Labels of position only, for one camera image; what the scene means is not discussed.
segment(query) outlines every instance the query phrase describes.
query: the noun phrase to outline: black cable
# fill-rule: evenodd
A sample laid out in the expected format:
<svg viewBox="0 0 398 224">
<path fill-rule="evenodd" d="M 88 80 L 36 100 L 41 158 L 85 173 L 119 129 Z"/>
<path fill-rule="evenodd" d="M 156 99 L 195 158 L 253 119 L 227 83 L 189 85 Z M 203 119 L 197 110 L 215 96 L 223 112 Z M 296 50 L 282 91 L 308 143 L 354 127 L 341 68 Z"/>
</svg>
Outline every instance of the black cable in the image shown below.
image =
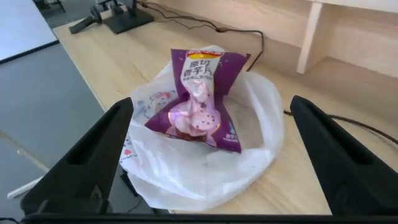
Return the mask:
<svg viewBox="0 0 398 224">
<path fill-rule="evenodd" d="M 141 5 L 142 7 L 144 7 L 144 8 L 148 8 L 148 9 L 152 9 L 152 10 L 154 10 L 154 11 L 157 11 L 157 12 L 160 13 L 160 15 L 162 15 L 165 19 L 188 19 L 188 20 L 191 20 L 191 21 L 205 22 L 205 23 L 208 23 L 208 24 L 210 24 L 211 26 L 213 26 L 215 29 L 218 29 L 217 26 L 216 26 L 214 23 L 212 23 L 212 22 L 210 22 L 210 21 L 207 21 L 207 20 L 204 20 L 204 19 L 196 19 L 196 18 L 194 18 L 194 17 L 192 17 L 192 16 L 166 16 L 162 11 L 160 11 L 160 10 L 158 10 L 158 9 L 155 9 L 155 8 L 153 8 L 153 7 L 148 6 L 146 2 L 137 1 L 137 3 L 140 4 L 140 5 Z"/>
<path fill-rule="evenodd" d="M 154 22 L 171 22 L 171 21 L 174 21 L 174 22 L 176 22 L 176 23 L 180 24 L 181 26 L 184 26 L 184 27 L 185 27 L 185 28 L 187 28 L 187 29 L 194 29 L 194 28 L 209 27 L 209 28 L 212 28 L 213 30 L 215 30 L 215 29 L 214 29 L 214 27 L 212 27 L 212 26 L 209 26 L 209 25 L 207 25 L 207 24 L 202 24 L 201 26 L 193 26 L 193 27 L 189 27 L 189 26 L 187 26 L 187 25 L 185 25 L 185 24 L 183 24 L 183 23 L 181 23 L 181 22 L 179 22 L 179 21 L 177 21 L 177 20 L 175 20 L 175 19 L 171 19 L 171 20 L 167 20 L 167 21 L 154 21 Z"/>
<path fill-rule="evenodd" d="M 142 197 L 139 199 L 137 205 L 135 205 L 134 207 L 130 208 L 128 211 L 126 211 L 126 213 L 130 213 L 132 212 L 134 209 L 136 209 L 142 202 Z"/>
<path fill-rule="evenodd" d="M 253 65 L 258 61 L 258 59 L 260 58 L 260 56 L 261 56 L 262 53 L 264 52 L 264 34 L 263 34 L 261 31 L 259 31 L 259 30 L 240 30 L 240 29 L 230 29 L 230 28 L 226 28 L 226 27 L 221 27 L 221 28 L 219 28 L 219 27 L 217 27 L 216 25 L 214 25 L 214 23 L 212 23 L 212 22 L 210 22 L 210 21 L 203 20 L 203 19 L 196 19 L 196 18 L 194 18 L 194 17 L 192 17 L 192 16 L 181 16 L 180 14 L 178 14 L 178 13 L 176 13 L 176 12 L 173 12 L 173 11 L 170 11 L 170 10 L 166 10 L 164 7 L 162 7 L 161 5 L 156 4 L 156 3 L 152 3 L 152 2 L 140 2 L 140 1 L 138 1 L 137 3 L 140 4 L 140 5 L 141 5 L 142 7 L 144 7 L 144 8 L 148 8 L 148 9 L 152 9 L 152 10 L 154 10 L 154 11 L 157 11 L 157 12 L 160 13 L 165 19 L 170 19 L 170 20 L 168 20 L 168 21 L 158 21 L 158 22 L 170 22 L 170 21 L 174 21 L 174 22 L 176 22 L 176 23 L 178 23 L 178 24 L 180 24 L 180 25 L 186 27 L 187 29 L 194 29 L 194 28 L 200 28 L 200 27 L 210 27 L 210 28 L 214 29 L 216 32 L 219 32 L 219 33 L 225 33 L 225 32 L 231 31 L 231 32 L 250 32 L 250 33 L 258 33 L 258 34 L 260 34 L 260 35 L 261 35 L 261 51 L 258 53 L 258 55 L 256 56 L 256 58 L 254 59 L 253 63 L 250 64 L 249 68 L 246 70 L 247 72 L 250 71 L 250 70 L 253 68 Z M 178 16 L 171 16 L 171 17 L 170 17 L 170 16 L 166 16 L 162 11 L 160 11 L 160 10 L 158 10 L 158 9 L 155 9 L 155 8 L 153 8 L 153 7 L 150 7 L 150 6 L 148 6 L 148 4 L 156 5 L 156 6 L 160 7 L 161 9 L 163 9 L 164 11 L 170 12 L 170 13 L 173 13 L 173 14 L 176 14 L 176 15 L 178 15 Z M 177 21 L 177 20 L 175 20 L 175 19 L 189 19 L 189 20 L 192 20 L 192 21 L 205 22 L 205 23 L 208 23 L 208 24 L 210 24 L 210 25 L 212 25 L 212 26 L 203 24 L 202 26 L 193 26 L 193 27 L 189 27 L 189 26 L 186 26 L 185 24 L 182 24 L 181 22 L 179 22 L 179 21 Z M 287 110 L 284 110 L 284 114 L 286 114 L 286 115 L 288 115 L 288 116 L 293 116 L 292 112 L 289 112 L 289 111 L 287 111 Z M 328 116 L 329 116 L 330 118 L 332 118 L 332 119 L 337 119 L 337 120 L 340 120 L 340 121 L 345 121 L 345 122 L 347 122 L 347 123 L 351 123 L 351 124 L 357 125 L 357 126 L 359 126 L 359 127 L 366 128 L 366 129 L 368 129 L 368 130 L 370 130 L 370 131 L 373 131 L 373 132 L 375 132 L 375 133 L 377 133 L 377 134 L 379 134 L 379 135 L 385 137 L 386 139 L 388 139 L 388 140 L 390 140 L 390 141 L 392 141 L 393 143 L 395 143 L 395 144 L 398 145 L 398 140 L 397 140 L 397 139 L 393 138 L 392 136 L 390 136 L 390 135 L 388 135 L 388 134 L 386 134 L 386 133 L 384 133 L 384 132 L 382 132 L 382 131 L 380 131 L 380 130 L 378 130 L 378 129 L 372 127 L 372 126 L 369 126 L 369 125 L 367 125 L 367 124 L 361 123 L 361 122 L 356 121 L 356 120 L 354 120 L 354 119 L 345 118 L 345 117 L 342 117 L 342 116 L 337 116 L 337 115 L 333 115 L 333 114 L 328 114 Z"/>
<path fill-rule="evenodd" d="M 19 221 L 17 221 L 15 218 L 0 217 L 0 223 L 2 223 L 2 221 L 10 221 L 19 224 Z"/>
<path fill-rule="evenodd" d="M 162 7 L 161 5 L 156 4 L 156 3 L 140 2 L 140 1 L 138 1 L 137 3 L 140 4 L 144 8 L 148 8 L 148 9 L 152 9 L 154 11 L 157 11 L 158 13 L 160 13 L 160 15 L 162 15 L 163 18 L 171 19 L 169 21 L 177 22 L 175 19 L 188 19 L 188 20 L 191 20 L 191 21 L 206 22 L 206 23 L 208 23 L 208 24 L 210 24 L 212 26 L 212 27 L 211 26 L 207 26 L 207 27 L 210 27 L 210 28 L 214 29 L 216 32 L 219 32 L 219 33 L 225 33 L 225 32 L 231 31 L 231 32 L 250 32 L 250 33 L 258 33 L 258 34 L 260 34 L 260 36 L 261 36 L 261 50 L 257 54 L 256 58 L 253 60 L 252 64 L 250 64 L 250 66 L 247 69 L 247 71 L 250 71 L 252 69 L 254 64 L 258 61 L 258 59 L 260 58 L 260 56 L 264 52 L 264 34 L 260 30 L 241 30 L 241 29 L 230 29 L 230 28 L 226 28 L 226 27 L 219 28 L 214 23 L 212 23 L 210 21 L 207 21 L 207 20 L 204 20 L 204 19 L 197 19 L 197 18 L 194 18 L 192 16 L 181 16 L 180 14 L 178 14 L 176 12 L 173 12 L 173 11 L 170 11 L 170 10 L 166 10 L 164 7 Z M 166 16 L 162 11 L 160 11 L 158 9 L 155 9 L 153 7 L 150 7 L 150 6 L 148 6 L 148 4 L 156 5 L 156 6 L 160 7 L 161 9 L 163 9 L 164 11 L 167 11 L 167 12 L 170 12 L 170 13 L 174 13 L 174 14 L 176 14 L 178 16 Z M 202 25 L 202 26 L 189 27 L 189 26 L 186 26 L 185 24 L 182 24 L 181 22 L 177 22 L 177 23 L 179 23 L 180 25 L 183 25 L 187 29 L 193 29 L 193 28 L 199 28 L 199 27 L 204 27 L 205 26 L 205 25 Z"/>
</svg>

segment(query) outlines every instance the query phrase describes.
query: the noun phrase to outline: snack bag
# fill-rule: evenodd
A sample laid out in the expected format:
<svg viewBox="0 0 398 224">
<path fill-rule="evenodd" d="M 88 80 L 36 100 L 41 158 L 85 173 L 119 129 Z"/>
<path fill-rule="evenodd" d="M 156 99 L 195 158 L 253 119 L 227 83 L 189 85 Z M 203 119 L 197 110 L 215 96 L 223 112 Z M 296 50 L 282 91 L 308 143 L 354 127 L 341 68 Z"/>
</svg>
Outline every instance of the snack bag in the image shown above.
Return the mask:
<svg viewBox="0 0 398 224">
<path fill-rule="evenodd" d="M 172 49 L 177 99 L 151 117 L 145 126 L 170 137 L 233 152 L 241 146 L 223 97 L 250 55 L 211 50 Z"/>
</svg>

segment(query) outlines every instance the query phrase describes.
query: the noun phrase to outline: white plastic bag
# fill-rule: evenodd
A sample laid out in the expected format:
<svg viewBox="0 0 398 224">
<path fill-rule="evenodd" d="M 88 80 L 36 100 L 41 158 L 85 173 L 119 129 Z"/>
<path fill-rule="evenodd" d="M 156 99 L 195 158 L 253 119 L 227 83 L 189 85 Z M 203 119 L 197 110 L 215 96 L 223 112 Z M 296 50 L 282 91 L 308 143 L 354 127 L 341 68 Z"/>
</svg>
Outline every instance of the white plastic bag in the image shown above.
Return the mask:
<svg viewBox="0 0 398 224">
<path fill-rule="evenodd" d="M 153 208 L 200 211 L 220 205 L 254 182 L 282 147 L 279 93 L 273 83 L 254 72 L 241 72 L 224 100 L 241 154 L 167 138 L 144 126 L 176 97 L 171 62 L 152 82 L 131 93 L 134 113 L 120 164 Z"/>
</svg>

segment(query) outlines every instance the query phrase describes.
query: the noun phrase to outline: wooden desk surface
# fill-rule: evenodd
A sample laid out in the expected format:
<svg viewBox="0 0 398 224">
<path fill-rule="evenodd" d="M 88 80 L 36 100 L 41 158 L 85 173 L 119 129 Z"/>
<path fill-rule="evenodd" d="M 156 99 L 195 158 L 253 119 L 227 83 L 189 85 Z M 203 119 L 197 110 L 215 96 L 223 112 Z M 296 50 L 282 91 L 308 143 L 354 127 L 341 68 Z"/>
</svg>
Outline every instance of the wooden desk surface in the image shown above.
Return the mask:
<svg viewBox="0 0 398 224">
<path fill-rule="evenodd" d="M 215 34 L 207 28 L 188 30 L 174 22 L 152 22 L 119 35 L 114 35 L 104 25 L 93 25 L 71 35 L 70 25 L 58 27 L 54 32 L 105 110 L 129 96 L 137 86 L 151 81 L 170 60 L 171 48 L 192 49 L 222 42 L 221 47 L 226 50 L 240 47 L 241 52 L 256 53 L 249 45 L 257 36 Z M 292 97 L 300 95 L 327 113 L 356 119 L 397 137 L 397 127 L 309 89 L 292 77 L 285 77 L 262 65 L 256 65 L 253 71 L 276 84 L 286 109 Z M 398 147 L 365 129 L 339 123 L 398 170 Z M 243 193 L 204 213 L 330 213 L 293 118 L 285 116 L 284 146 L 270 168 Z"/>
</svg>

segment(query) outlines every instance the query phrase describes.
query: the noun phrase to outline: gray floor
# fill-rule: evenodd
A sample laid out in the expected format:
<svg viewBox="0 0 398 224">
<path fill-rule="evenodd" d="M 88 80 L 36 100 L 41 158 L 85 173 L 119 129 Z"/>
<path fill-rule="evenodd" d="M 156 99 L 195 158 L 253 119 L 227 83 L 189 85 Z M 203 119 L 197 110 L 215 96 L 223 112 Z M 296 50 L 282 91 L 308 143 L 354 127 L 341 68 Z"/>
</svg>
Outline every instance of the gray floor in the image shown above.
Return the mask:
<svg viewBox="0 0 398 224">
<path fill-rule="evenodd" d="M 103 113 L 60 44 L 0 65 L 0 129 L 48 167 Z M 0 141 L 0 217 L 22 218 L 19 199 L 7 200 L 6 194 L 42 174 Z M 115 212 L 126 212 L 139 202 L 118 175 L 109 200 Z M 145 201 L 133 212 L 152 213 Z"/>
<path fill-rule="evenodd" d="M 58 5 L 51 5 L 51 9 L 42 11 L 44 19 L 51 28 L 89 16 L 90 7 L 96 4 L 95 0 L 61 0 L 61 2 L 66 12 L 63 12 Z"/>
</svg>

